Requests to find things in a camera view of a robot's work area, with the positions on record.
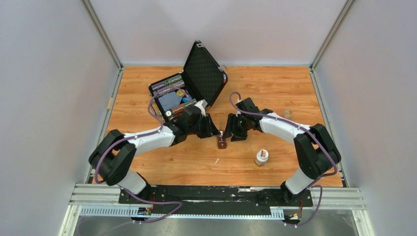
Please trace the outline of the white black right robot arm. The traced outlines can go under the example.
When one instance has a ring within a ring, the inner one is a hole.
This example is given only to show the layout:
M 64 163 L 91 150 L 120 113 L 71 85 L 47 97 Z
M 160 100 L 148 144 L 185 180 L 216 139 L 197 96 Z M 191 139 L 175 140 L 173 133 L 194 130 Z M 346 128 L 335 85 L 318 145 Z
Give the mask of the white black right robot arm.
M 272 110 L 260 110 L 248 97 L 233 104 L 237 113 L 229 114 L 224 138 L 232 142 L 247 139 L 249 130 L 274 135 L 295 147 L 299 168 L 282 183 L 281 199 L 287 205 L 300 200 L 300 193 L 320 178 L 338 173 L 341 154 L 327 128 L 283 118 Z

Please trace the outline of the brown pill organizer strip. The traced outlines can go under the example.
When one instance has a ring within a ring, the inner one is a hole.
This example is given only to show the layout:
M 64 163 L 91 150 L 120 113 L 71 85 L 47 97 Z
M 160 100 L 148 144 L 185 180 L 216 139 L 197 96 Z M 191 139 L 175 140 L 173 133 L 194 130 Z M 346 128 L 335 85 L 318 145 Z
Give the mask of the brown pill organizer strip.
M 224 132 L 219 131 L 219 134 L 217 135 L 217 147 L 218 149 L 226 149 L 227 148 L 227 142 L 223 137 Z

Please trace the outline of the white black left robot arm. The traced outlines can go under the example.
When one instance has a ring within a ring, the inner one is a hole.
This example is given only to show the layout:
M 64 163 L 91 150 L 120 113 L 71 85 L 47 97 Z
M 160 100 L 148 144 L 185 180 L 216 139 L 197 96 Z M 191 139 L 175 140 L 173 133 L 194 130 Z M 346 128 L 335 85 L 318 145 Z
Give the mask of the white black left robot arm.
M 209 138 L 219 135 L 210 114 L 193 105 L 181 115 L 160 128 L 138 133 L 123 134 L 111 130 L 89 157 L 95 173 L 108 185 L 118 185 L 131 192 L 139 203 L 150 199 L 148 182 L 138 173 L 130 170 L 133 158 L 139 154 L 177 145 L 189 135 Z

